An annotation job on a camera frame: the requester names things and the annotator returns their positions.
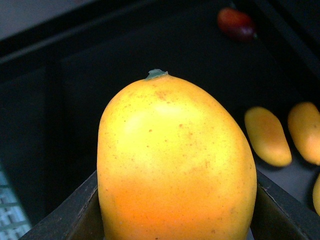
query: yellow mango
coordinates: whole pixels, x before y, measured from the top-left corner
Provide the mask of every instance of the yellow mango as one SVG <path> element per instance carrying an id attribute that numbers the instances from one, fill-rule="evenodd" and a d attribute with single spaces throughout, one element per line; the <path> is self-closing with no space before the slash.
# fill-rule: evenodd
<path id="1" fill-rule="evenodd" d="M 284 167 L 292 162 L 291 151 L 279 119 L 261 106 L 244 114 L 245 128 L 255 153 L 266 163 Z"/>
<path id="2" fill-rule="evenodd" d="M 245 240 L 257 174 L 245 135 L 206 91 L 158 69 L 109 102 L 99 125 L 107 240 Z"/>
<path id="3" fill-rule="evenodd" d="M 313 206 L 318 215 L 320 215 L 320 175 L 315 180 L 312 192 Z"/>
<path id="4" fill-rule="evenodd" d="M 288 114 L 288 128 L 296 149 L 309 163 L 320 165 L 320 112 L 312 102 L 300 102 Z"/>

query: white grid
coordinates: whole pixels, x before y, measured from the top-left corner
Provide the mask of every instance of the white grid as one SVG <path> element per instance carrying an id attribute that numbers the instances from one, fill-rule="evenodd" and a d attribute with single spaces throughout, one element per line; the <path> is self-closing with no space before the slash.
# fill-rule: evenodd
<path id="1" fill-rule="evenodd" d="M 18 240 L 31 224 L 0 162 L 0 240 Z"/>

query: mango skin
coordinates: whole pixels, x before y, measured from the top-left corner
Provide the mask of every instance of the mango skin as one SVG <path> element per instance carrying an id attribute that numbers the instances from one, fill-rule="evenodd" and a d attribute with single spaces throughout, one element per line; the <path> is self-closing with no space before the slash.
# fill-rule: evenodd
<path id="1" fill-rule="evenodd" d="M 246 132 L 255 153 L 274 167 L 292 162 L 291 151 L 279 119 L 261 106 L 249 108 L 244 114 Z"/>
<path id="2" fill-rule="evenodd" d="M 313 185 L 312 200 L 315 212 L 320 216 L 320 174 Z"/>
<path id="3" fill-rule="evenodd" d="M 320 112 L 312 102 L 300 102 L 288 114 L 295 147 L 309 163 L 320 165 Z"/>
<path id="4" fill-rule="evenodd" d="M 100 120 L 107 240 L 245 240 L 257 173 L 247 139 L 198 86 L 170 75 L 121 90 Z"/>

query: mango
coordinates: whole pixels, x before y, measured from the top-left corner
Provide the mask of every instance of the mango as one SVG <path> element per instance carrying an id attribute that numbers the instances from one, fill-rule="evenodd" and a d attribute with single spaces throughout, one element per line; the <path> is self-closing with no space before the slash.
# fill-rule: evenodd
<path id="1" fill-rule="evenodd" d="M 309 163 L 320 165 L 320 112 L 309 101 L 300 102 L 288 114 L 288 128 L 296 149 Z"/>
<path id="2" fill-rule="evenodd" d="M 279 119 L 261 106 L 249 108 L 244 114 L 245 128 L 255 153 L 274 167 L 292 162 L 291 151 Z"/>
<path id="3" fill-rule="evenodd" d="M 313 185 L 312 200 L 315 212 L 320 215 L 320 174 Z"/>
<path id="4" fill-rule="evenodd" d="M 107 240 L 245 240 L 257 191 L 252 152 L 210 94 L 155 69 L 105 108 L 97 145 Z"/>

